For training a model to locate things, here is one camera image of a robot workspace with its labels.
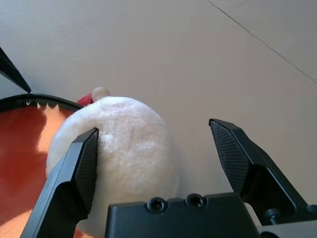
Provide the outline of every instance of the fluffy white fur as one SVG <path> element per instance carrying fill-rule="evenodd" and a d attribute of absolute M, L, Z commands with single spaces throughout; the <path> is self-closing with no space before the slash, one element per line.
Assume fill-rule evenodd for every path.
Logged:
<path fill-rule="evenodd" d="M 109 204 L 176 196 L 177 154 L 162 118 L 131 98 L 104 97 L 71 115 L 54 136 L 47 174 L 80 134 L 99 129 L 97 181 L 92 210 L 80 230 L 104 236 Z"/>

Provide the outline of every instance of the black object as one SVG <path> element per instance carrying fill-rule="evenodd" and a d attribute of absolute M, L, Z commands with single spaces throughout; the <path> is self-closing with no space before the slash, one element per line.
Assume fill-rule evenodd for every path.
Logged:
<path fill-rule="evenodd" d="M 205 206 L 187 206 L 193 198 Z M 191 194 L 166 201 L 167 209 L 152 214 L 144 202 L 110 205 L 106 238 L 260 238 L 239 194 L 201 197 Z"/>
<path fill-rule="evenodd" d="M 19 71 L 16 69 L 16 67 L 13 65 L 11 60 L 6 56 L 6 54 L 3 52 L 3 50 L 0 48 L 0 74 L 2 74 L 4 77 L 15 83 L 20 88 L 24 89 L 28 93 L 31 92 L 31 88 L 27 84 L 27 82 L 24 80 L 22 75 L 19 73 Z"/>
<path fill-rule="evenodd" d="M 91 210 L 96 183 L 98 130 L 78 136 L 48 176 L 22 238 L 72 238 Z"/>
<path fill-rule="evenodd" d="M 236 125 L 210 119 L 222 168 L 234 192 L 249 203 L 262 225 L 316 220 L 305 211 L 307 203 L 287 180 L 268 154 L 253 143 Z M 272 210 L 280 216 L 265 216 Z"/>
<path fill-rule="evenodd" d="M 69 100 L 55 96 L 45 94 L 21 94 L 0 99 L 0 112 L 23 108 L 26 106 L 35 107 L 37 106 L 37 104 L 40 104 L 41 106 L 45 106 L 46 104 L 48 104 L 51 107 L 59 105 L 60 108 L 72 112 L 83 108 L 83 106 L 78 103 L 74 103 Z"/>

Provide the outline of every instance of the orange fabric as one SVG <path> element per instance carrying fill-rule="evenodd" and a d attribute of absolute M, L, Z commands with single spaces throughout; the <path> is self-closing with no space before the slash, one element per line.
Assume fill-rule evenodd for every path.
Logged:
<path fill-rule="evenodd" d="M 20 237 L 46 181 L 49 144 L 72 112 L 25 107 L 0 113 L 0 237 Z M 76 238 L 89 237 L 76 231 Z"/>

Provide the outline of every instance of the floor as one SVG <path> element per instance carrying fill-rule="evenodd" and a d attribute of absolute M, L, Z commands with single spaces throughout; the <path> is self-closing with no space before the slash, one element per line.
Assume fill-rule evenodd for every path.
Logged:
<path fill-rule="evenodd" d="M 207 0 L 1 4 L 1 47 L 34 93 L 77 101 L 106 87 L 165 119 L 183 155 L 180 196 L 231 191 L 208 127 L 217 118 L 317 203 L 316 83 Z M 21 93 L 3 85 L 0 97 Z"/>

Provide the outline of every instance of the screw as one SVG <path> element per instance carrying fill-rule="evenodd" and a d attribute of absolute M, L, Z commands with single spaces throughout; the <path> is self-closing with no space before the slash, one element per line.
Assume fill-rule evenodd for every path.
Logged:
<path fill-rule="evenodd" d="M 263 215 L 266 219 L 272 219 L 281 216 L 279 210 L 276 208 L 266 210 Z"/>

